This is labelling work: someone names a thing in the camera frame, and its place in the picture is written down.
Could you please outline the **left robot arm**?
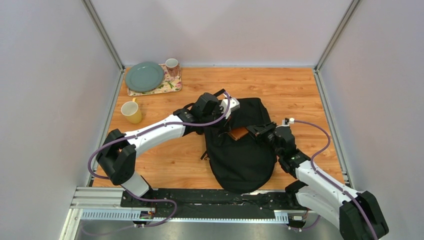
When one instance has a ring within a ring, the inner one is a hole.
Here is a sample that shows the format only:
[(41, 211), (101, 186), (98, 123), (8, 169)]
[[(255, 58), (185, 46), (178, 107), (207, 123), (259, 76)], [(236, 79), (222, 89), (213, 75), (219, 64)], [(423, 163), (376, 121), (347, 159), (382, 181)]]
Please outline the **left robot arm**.
[(95, 160), (103, 169), (103, 179), (133, 194), (138, 206), (148, 207), (153, 201), (153, 194), (149, 191), (150, 185), (135, 169), (136, 159), (169, 140), (198, 133), (205, 127), (222, 127), (231, 113), (239, 108), (240, 102), (225, 90), (215, 94), (204, 93), (196, 102), (177, 109), (157, 123), (127, 132), (112, 130), (89, 161)]

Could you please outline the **black backpack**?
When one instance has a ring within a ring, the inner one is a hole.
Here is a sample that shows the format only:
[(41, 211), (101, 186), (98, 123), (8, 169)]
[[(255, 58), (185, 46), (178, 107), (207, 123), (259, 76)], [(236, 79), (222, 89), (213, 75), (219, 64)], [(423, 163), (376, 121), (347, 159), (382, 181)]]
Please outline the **black backpack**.
[(271, 123), (260, 98), (239, 99), (239, 109), (216, 125), (205, 126), (206, 155), (219, 185), (226, 191), (243, 194), (256, 191), (272, 176), (277, 157), (264, 143), (246, 134), (235, 140), (230, 132), (248, 126)]

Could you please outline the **brown leather wallet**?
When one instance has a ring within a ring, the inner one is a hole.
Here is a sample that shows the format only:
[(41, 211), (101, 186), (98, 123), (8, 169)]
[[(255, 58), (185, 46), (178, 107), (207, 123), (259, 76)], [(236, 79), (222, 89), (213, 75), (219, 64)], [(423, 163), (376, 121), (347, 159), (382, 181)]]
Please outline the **brown leather wallet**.
[(234, 140), (234, 141), (238, 141), (240, 140), (242, 137), (246, 136), (249, 134), (249, 131), (247, 130), (246, 127), (238, 127), (238, 128), (232, 128), (229, 132), (228, 135)]

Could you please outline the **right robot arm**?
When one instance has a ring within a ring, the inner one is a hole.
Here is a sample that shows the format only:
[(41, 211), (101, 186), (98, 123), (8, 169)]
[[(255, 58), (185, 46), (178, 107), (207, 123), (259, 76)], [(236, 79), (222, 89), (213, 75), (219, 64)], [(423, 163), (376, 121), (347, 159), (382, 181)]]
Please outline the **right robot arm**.
[(290, 126), (275, 122), (246, 127), (259, 143), (269, 145), (284, 172), (296, 179), (285, 188), (286, 205), (293, 210), (306, 207), (332, 223), (345, 240), (380, 240), (389, 226), (377, 198), (369, 191), (355, 190), (322, 170), (296, 145)]

